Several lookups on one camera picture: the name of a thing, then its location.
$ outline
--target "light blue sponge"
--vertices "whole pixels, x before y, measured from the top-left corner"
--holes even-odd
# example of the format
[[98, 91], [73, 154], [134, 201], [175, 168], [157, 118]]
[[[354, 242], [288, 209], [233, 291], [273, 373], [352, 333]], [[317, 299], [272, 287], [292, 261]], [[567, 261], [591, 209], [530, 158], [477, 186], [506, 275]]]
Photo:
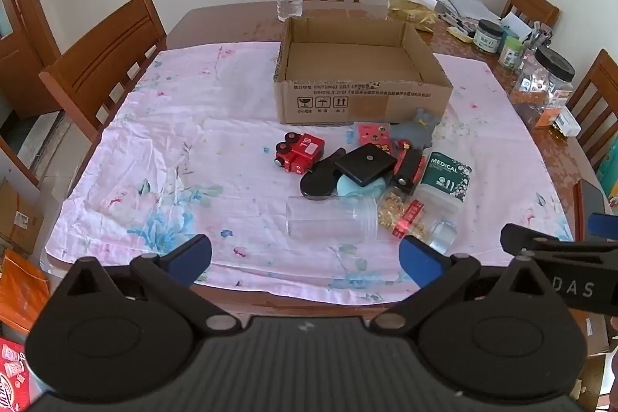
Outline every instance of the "light blue sponge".
[[385, 189], [386, 182], [383, 178], [378, 178], [365, 187], [361, 187], [345, 175], [342, 175], [337, 182], [338, 196], [373, 196], [378, 199]]

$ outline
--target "gray stuffed toy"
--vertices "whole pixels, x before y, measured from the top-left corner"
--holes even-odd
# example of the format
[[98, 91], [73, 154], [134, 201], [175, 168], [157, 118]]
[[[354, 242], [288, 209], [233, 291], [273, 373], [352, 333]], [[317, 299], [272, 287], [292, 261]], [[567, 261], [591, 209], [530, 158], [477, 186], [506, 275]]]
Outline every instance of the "gray stuffed toy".
[[408, 140], [414, 149], [426, 149], [431, 147], [431, 135], [439, 123], [440, 119], [431, 112], [417, 109], [412, 121], [390, 126], [390, 138], [395, 142]]

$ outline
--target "clear plastic cup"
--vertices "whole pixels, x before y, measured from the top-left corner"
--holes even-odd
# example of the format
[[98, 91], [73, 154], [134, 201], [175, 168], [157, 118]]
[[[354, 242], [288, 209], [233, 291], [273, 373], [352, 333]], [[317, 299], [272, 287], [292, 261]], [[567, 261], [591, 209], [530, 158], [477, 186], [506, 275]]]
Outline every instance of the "clear plastic cup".
[[285, 216], [292, 241], [361, 244], [378, 236], [378, 205], [372, 196], [291, 196]]

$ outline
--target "pink floral tablecloth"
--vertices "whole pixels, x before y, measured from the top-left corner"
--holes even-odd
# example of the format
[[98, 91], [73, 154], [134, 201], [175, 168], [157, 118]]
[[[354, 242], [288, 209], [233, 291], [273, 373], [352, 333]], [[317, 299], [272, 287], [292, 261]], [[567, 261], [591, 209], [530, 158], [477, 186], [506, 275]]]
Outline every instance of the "pink floral tablecloth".
[[[264, 42], [160, 53], [103, 132], [47, 252], [69, 263], [92, 255], [127, 264], [205, 233], [213, 247], [198, 280], [205, 285], [338, 304], [418, 290], [386, 232], [356, 246], [287, 241], [285, 200], [299, 195], [299, 178], [273, 163], [290, 131], [276, 120], [278, 50]], [[437, 57], [454, 90], [434, 144], [461, 153], [473, 170], [451, 252], [506, 265], [499, 232], [507, 222], [570, 239], [543, 159], [486, 64]], [[355, 147], [350, 126], [301, 130], [326, 141], [326, 156]]]

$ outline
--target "black wheel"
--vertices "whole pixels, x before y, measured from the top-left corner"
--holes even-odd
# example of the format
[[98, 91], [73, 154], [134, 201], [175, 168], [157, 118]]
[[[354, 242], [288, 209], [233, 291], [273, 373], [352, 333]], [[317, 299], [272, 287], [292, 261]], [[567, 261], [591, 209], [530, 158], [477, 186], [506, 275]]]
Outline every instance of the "black wheel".
[[286, 142], [280, 142], [275, 149], [277, 154], [287, 154], [292, 150], [292, 146]]
[[301, 135], [293, 131], [285, 134], [285, 141], [288, 144], [295, 144], [296, 142], [299, 141], [300, 138], [301, 138]]

